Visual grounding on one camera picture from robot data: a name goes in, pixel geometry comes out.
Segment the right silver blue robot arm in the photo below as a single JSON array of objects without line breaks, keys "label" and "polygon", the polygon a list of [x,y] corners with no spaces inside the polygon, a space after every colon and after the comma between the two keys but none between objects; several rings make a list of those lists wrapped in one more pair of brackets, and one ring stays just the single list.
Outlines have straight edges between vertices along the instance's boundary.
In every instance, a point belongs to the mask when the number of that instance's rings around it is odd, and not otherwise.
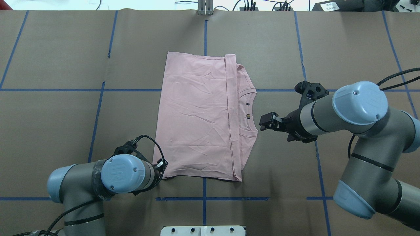
[{"label": "right silver blue robot arm", "polygon": [[333,200],[363,219],[375,213],[419,230],[419,188],[393,178],[403,153],[419,148],[419,120],[388,104],[373,82],[357,82],[330,94],[319,83],[300,82],[298,109],[286,117],[261,116],[261,130],[288,133],[287,140],[311,143],[318,136],[347,130],[358,137]]}]

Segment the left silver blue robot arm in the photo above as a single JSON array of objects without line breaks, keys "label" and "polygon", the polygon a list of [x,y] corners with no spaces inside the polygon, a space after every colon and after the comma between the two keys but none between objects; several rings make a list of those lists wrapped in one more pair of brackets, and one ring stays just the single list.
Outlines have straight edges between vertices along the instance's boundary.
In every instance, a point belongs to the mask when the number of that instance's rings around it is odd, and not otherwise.
[{"label": "left silver blue robot arm", "polygon": [[155,188],[168,162],[162,157],[151,164],[144,157],[117,154],[92,163],[73,164],[54,170],[47,181],[51,200],[65,211],[46,230],[22,236],[104,236],[103,202],[116,194],[138,195]]}]

